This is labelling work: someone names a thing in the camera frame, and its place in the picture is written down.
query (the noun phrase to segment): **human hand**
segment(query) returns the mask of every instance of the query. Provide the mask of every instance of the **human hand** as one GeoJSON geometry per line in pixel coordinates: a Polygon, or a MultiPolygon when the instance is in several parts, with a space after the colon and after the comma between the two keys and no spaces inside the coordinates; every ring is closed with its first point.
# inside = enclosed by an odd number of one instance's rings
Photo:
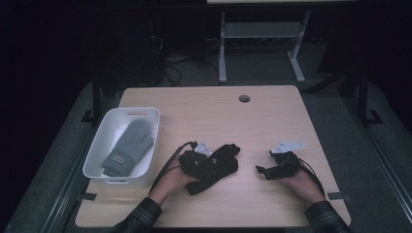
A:
{"type": "Polygon", "coordinates": [[[173,193],[184,187],[188,183],[198,182],[198,179],[186,175],[179,162],[179,157],[176,156],[172,163],[167,168],[168,172],[158,181],[154,189],[149,193],[149,197],[156,201],[158,205],[162,205],[164,201],[173,193]]]}
{"type": "Polygon", "coordinates": [[[319,191],[318,185],[301,169],[293,177],[282,178],[279,181],[290,187],[296,195],[306,202],[307,206],[326,200],[319,191]]]}

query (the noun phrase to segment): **shirt cuff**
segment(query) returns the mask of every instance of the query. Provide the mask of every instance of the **shirt cuff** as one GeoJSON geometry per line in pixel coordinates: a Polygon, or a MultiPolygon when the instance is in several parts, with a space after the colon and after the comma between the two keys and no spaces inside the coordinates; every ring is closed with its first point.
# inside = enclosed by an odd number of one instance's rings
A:
{"type": "Polygon", "coordinates": [[[140,202],[132,213],[135,215],[138,213],[143,214],[151,224],[155,224],[157,219],[160,217],[162,210],[154,200],[146,197],[140,202]]]}
{"type": "Polygon", "coordinates": [[[333,223],[342,223],[343,220],[328,201],[317,202],[305,210],[313,230],[324,229],[333,223]]]}

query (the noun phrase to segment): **person's left hand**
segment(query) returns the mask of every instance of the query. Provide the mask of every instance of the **person's left hand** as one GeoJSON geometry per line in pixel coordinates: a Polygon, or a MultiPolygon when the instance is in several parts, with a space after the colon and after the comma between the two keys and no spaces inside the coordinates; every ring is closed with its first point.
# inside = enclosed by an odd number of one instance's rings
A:
{"type": "Polygon", "coordinates": [[[152,200],[156,201],[156,203],[160,206],[171,194],[178,191],[186,184],[198,182],[198,179],[186,175],[182,171],[179,163],[180,156],[181,155],[176,156],[176,158],[169,165],[167,170],[168,172],[164,174],[164,176],[160,179],[160,181],[158,181],[157,185],[149,194],[149,197],[152,200]]]}

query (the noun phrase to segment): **white plastic bin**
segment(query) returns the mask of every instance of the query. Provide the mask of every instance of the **white plastic bin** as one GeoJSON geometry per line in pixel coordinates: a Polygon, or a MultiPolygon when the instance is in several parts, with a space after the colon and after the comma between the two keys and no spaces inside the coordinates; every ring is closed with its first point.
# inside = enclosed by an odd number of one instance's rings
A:
{"type": "Polygon", "coordinates": [[[155,178],[155,161],[159,145],[160,113],[155,108],[117,108],[109,111],[94,136],[87,154],[83,173],[99,185],[108,187],[145,187],[155,178]],[[132,170],[129,177],[109,177],[103,175],[101,166],[112,148],[127,128],[136,119],[147,120],[152,125],[154,145],[132,170]]]}

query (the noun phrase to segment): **table top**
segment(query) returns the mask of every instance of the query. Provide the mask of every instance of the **table top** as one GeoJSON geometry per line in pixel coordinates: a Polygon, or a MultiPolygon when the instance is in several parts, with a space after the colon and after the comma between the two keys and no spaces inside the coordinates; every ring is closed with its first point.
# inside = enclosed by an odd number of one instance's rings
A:
{"type": "MultiPolygon", "coordinates": [[[[211,150],[236,144],[239,170],[207,190],[190,196],[183,189],[162,206],[155,227],[293,227],[309,225],[305,204],[278,181],[267,181],[256,165],[273,167],[269,151],[280,141],[302,142],[298,157],[308,162],[326,193],[339,192],[322,146],[296,87],[211,86],[130,88],[120,107],[154,107],[160,111],[160,146],[156,173],[177,147],[205,140],[211,150]],[[242,103],[239,96],[248,95],[242,103]]],[[[113,226],[147,196],[145,188],[108,188],[91,181],[76,223],[81,227],[113,226]]],[[[330,200],[349,224],[342,199],[330,200]]]]}

